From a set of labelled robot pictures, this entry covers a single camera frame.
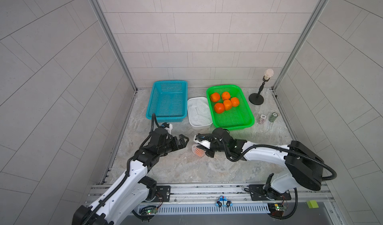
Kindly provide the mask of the netted orange front corner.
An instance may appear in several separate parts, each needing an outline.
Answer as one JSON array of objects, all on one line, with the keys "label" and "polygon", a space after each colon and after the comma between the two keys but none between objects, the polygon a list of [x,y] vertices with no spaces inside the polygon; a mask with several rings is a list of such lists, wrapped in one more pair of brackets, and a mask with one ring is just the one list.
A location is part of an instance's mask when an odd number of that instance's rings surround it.
[{"label": "netted orange front corner", "polygon": [[239,101],[239,99],[237,97],[232,97],[230,99],[230,101],[231,101],[233,107],[237,107],[237,106],[240,105],[240,101]]}]

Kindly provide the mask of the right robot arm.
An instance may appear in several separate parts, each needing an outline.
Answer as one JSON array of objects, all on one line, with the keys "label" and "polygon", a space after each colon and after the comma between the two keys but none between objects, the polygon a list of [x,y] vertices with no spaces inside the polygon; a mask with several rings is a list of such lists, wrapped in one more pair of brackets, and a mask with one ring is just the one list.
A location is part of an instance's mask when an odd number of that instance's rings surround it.
[{"label": "right robot arm", "polygon": [[337,178],[337,172],[299,141],[288,145],[257,144],[234,139],[227,129],[216,128],[211,134],[197,134],[194,142],[208,157],[216,152],[225,153],[231,162],[263,161],[282,166],[278,174],[270,174],[262,190],[270,200],[277,200],[290,189],[304,187],[319,191],[323,181]]}]

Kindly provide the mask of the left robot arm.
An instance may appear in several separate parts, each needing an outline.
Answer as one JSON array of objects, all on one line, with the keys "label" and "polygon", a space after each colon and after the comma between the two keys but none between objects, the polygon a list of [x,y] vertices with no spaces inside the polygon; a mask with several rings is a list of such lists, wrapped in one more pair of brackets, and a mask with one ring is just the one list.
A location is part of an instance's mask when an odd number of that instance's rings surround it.
[{"label": "left robot arm", "polygon": [[157,193],[157,181],[148,172],[161,157],[186,148],[189,138],[172,136],[172,125],[159,125],[152,115],[151,130],[134,155],[127,160],[127,169],[90,206],[80,206],[73,215],[73,225],[119,225],[144,201],[152,201]]}]

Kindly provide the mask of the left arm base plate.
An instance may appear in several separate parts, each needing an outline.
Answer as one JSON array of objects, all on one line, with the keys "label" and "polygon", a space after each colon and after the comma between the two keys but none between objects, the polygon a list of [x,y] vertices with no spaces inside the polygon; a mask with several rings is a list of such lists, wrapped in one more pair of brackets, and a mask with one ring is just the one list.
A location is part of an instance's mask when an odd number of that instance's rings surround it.
[{"label": "left arm base plate", "polygon": [[157,186],[156,192],[152,199],[147,199],[148,203],[163,203],[170,201],[171,186]]}]

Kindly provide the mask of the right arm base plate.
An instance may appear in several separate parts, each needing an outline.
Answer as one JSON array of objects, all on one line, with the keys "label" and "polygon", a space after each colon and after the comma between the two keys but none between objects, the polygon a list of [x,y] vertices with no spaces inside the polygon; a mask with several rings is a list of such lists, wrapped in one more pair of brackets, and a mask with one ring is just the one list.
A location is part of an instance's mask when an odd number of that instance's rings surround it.
[{"label": "right arm base plate", "polygon": [[280,194],[272,190],[265,190],[263,184],[248,185],[243,190],[250,195],[252,201],[289,201],[292,199],[289,192]]}]

